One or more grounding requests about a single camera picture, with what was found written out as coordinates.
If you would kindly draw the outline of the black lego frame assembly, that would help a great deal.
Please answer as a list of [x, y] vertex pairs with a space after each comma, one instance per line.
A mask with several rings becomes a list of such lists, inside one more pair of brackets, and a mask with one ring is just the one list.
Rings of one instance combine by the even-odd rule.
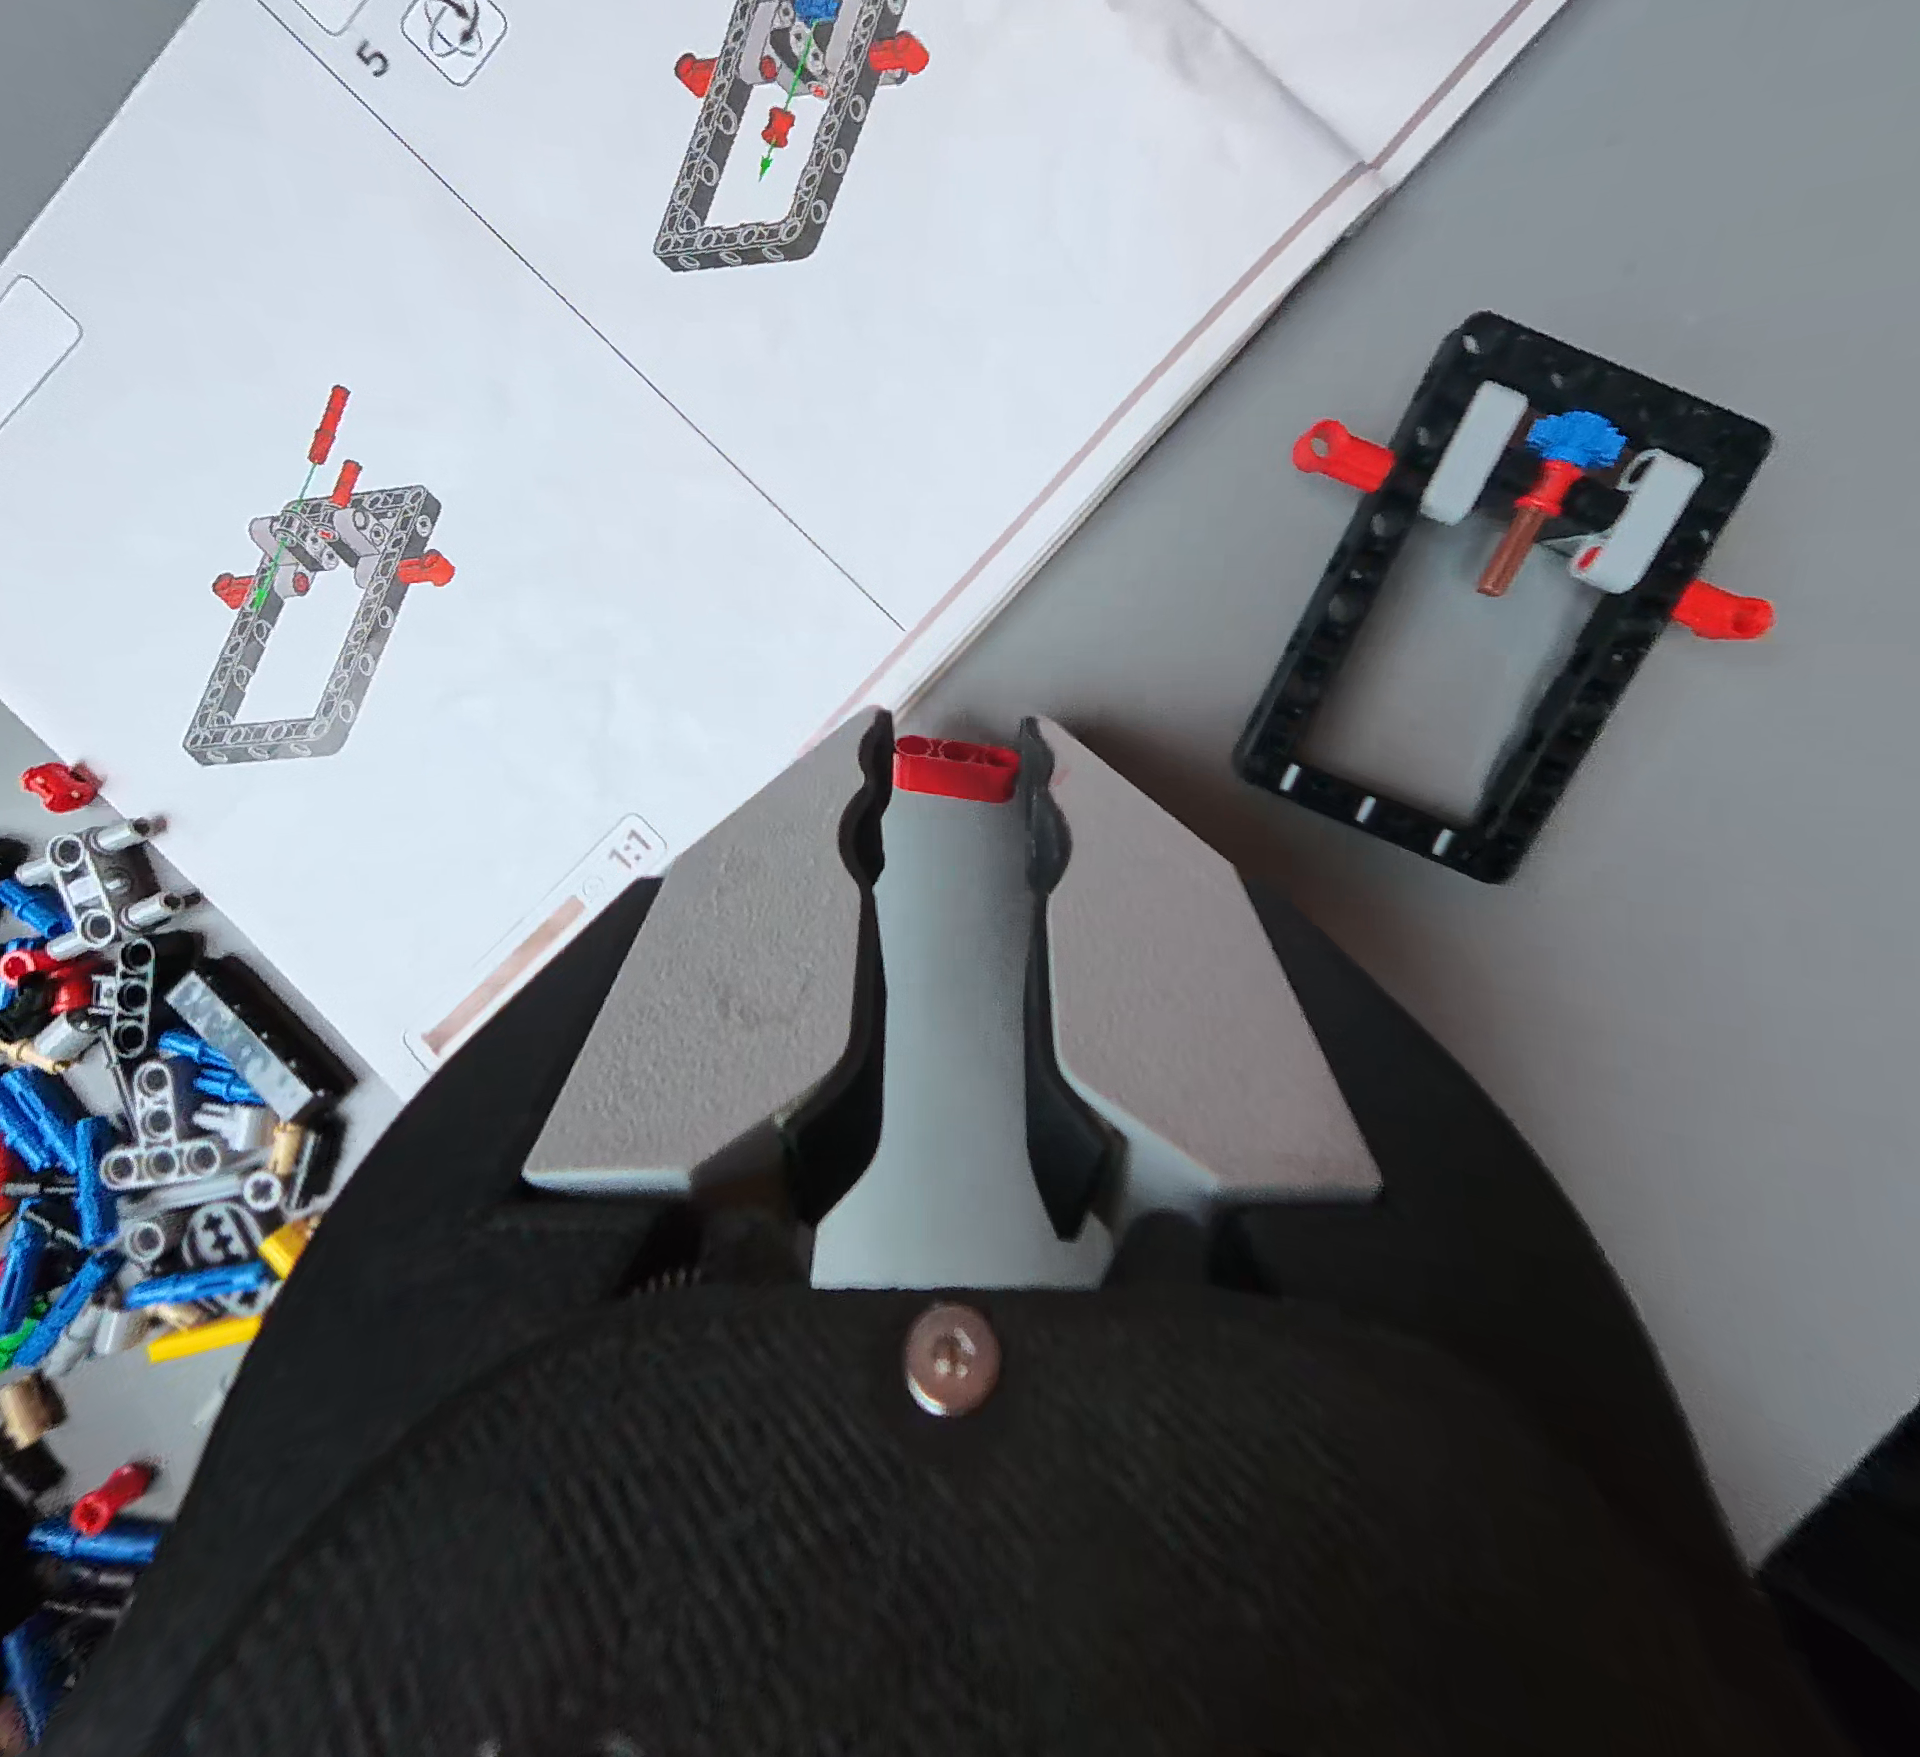
[[[1464, 317], [1387, 445], [1336, 418], [1296, 438], [1296, 468], [1359, 501], [1242, 729], [1239, 778], [1473, 880], [1508, 880], [1665, 629], [1704, 642], [1772, 629], [1768, 598], [1707, 579], [1772, 448], [1772, 427], [1732, 407], [1503, 313]], [[1550, 521], [1514, 511], [1544, 455], [1584, 464]], [[1480, 596], [1511, 586], [1541, 549], [1567, 559], [1593, 609], [1477, 808], [1456, 822], [1312, 763], [1306, 736], [1413, 529], [1473, 519], [1500, 527]]]

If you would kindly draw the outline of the lego instruction booklet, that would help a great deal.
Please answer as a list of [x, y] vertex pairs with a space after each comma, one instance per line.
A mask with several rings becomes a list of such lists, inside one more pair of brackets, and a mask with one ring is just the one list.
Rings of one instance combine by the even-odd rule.
[[1563, 3], [198, 0], [2, 256], [2, 702], [417, 1084]]

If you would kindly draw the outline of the pile of loose lego pieces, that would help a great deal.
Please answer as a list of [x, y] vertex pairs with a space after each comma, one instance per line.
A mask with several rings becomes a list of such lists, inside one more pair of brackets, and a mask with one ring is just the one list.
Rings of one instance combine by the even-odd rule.
[[2, 785], [2, 1752], [131, 1608], [326, 1213], [342, 1077], [193, 930], [156, 819]]

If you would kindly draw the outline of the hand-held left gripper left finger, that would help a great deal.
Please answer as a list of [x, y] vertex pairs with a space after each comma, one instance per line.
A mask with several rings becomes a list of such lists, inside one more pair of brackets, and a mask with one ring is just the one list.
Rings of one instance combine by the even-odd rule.
[[668, 867], [521, 1174], [818, 1223], [881, 1136], [877, 877], [894, 722], [862, 709]]

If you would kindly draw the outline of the thick red three-hole lego beam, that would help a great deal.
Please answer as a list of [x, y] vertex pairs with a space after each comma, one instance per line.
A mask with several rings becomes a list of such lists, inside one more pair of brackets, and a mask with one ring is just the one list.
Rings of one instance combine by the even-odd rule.
[[1021, 780], [1021, 752], [951, 736], [899, 736], [895, 789], [964, 803], [1006, 803]]

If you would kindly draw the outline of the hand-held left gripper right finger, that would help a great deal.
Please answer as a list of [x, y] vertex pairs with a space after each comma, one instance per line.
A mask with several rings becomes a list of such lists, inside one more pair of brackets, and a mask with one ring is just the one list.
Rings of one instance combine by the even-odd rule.
[[1382, 1168], [1235, 867], [1055, 718], [1021, 723], [1025, 1136], [1052, 1235], [1373, 1201]]

